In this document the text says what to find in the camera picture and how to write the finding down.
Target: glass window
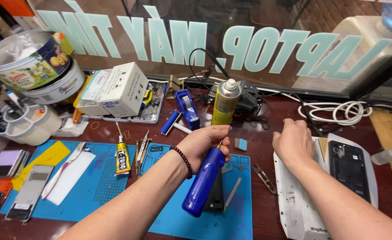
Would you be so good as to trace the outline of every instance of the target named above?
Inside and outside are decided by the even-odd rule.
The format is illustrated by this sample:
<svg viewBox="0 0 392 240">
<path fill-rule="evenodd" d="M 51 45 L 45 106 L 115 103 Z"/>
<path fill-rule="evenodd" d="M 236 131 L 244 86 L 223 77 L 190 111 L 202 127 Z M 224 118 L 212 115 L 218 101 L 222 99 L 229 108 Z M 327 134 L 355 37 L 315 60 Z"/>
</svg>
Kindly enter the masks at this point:
<svg viewBox="0 0 392 240">
<path fill-rule="evenodd" d="M 348 94 L 392 57 L 392 0 L 30 3 L 84 69 L 137 62 L 146 74 L 187 77 L 190 52 L 202 47 L 237 81 Z M 191 64 L 199 72 L 213 62 L 196 51 Z"/>
</svg>

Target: hand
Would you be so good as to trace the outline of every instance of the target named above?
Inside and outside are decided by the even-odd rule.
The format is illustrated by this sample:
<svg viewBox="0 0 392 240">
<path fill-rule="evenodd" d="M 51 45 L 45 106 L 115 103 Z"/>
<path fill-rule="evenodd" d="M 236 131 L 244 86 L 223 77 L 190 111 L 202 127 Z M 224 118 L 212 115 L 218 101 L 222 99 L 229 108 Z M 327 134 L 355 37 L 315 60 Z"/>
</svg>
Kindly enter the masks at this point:
<svg viewBox="0 0 392 240">
<path fill-rule="evenodd" d="M 217 125 L 197 129 L 177 145 L 177 148 L 183 152 L 189 161 L 193 174 L 197 174 L 199 171 L 207 150 L 217 146 L 223 138 L 220 150 L 226 156 L 225 161 L 230 161 L 231 156 L 228 154 L 229 150 L 227 148 L 230 144 L 230 139 L 226 136 L 231 131 L 231 127 L 229 127 L 229 130 L 227 130 L 227 127 L 227 125 Z"/>
<path fill-rule="evenodd" d="M 285 125 L 282 133 L 273 133 L 273 148 L 288 169 L 298 167 L 302 161 L 312 157 L 311 132 L 304 120 L 294 122 L 287 118 L 283 122 Z"/>
</svg>

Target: forearm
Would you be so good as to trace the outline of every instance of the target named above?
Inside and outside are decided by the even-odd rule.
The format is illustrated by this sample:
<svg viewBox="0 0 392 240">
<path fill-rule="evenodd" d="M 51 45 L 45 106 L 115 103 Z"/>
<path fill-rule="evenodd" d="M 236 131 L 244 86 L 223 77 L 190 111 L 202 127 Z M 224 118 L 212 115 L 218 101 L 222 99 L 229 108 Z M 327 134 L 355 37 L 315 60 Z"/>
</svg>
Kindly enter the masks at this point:
<svg viewBox="0 0 392 240">
<path fill-rule="evenodd" d="M 186 179 L 181 157 L 169 151 L 139 180 L 67 231 L 64 239 L 140 239 Z"/>
<path fill-rule="evenodd" d="M 307 191 L 333 239 L 392 239 L 392 219 L 311 159 L 289 170 Z"/>
</svg>

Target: purple phone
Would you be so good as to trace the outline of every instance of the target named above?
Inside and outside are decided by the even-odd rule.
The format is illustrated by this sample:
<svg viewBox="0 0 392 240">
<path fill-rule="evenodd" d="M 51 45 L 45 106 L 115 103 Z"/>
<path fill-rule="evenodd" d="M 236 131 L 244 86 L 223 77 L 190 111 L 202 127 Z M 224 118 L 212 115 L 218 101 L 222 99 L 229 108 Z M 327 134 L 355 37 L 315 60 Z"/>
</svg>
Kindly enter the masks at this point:
<svg viewBox="0 0 392 240">
<path fill-rule="evenodd" d="M 0 177 L 13 177 L 23 160 L 25 150 L 6 150 L 0 153 Z"/>
</svg>

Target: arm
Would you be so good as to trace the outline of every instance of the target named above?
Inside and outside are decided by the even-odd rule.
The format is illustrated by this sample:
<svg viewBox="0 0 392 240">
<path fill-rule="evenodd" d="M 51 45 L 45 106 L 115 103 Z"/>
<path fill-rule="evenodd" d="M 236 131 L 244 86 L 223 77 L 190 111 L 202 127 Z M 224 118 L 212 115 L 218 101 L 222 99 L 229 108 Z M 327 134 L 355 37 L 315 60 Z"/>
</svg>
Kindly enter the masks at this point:
<svg viewBox="0 0 392 240">
<path fill-rule="evenodd" d="M 177 147 L 184 153 L 196 174 L 204 153 L 213 141 L 223 140 L 221 150 L 228 155 L 227 126 L 210 126 L 190 133 Z M 188 176 L 180 155 L 171 150 L 159 159 L 139 180 L 117 197 L 82 219 L 67 231 L 61 240 L 140 239 Z"/>
<path fill-rule="evenodd" d="M 392 239 L 392 219 L 336 181 L 310 156 L 312 140 L 303 120 L 284 120 L 273 133 L 273 148 L 313 199 L 334 240 Z"/>
</svg>

